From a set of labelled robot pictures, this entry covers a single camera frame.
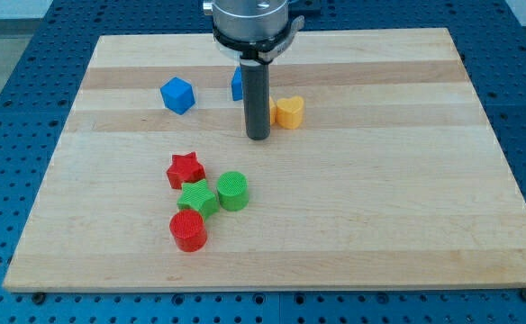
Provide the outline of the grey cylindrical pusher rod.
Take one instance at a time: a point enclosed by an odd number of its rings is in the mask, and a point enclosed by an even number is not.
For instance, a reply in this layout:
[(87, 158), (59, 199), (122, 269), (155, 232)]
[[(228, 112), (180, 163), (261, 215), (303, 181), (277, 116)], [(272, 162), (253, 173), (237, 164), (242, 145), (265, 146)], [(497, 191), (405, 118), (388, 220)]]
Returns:
[(242, 59), (240, 70), (247, 136), (265, 140), (270, 134), (268, 65)]

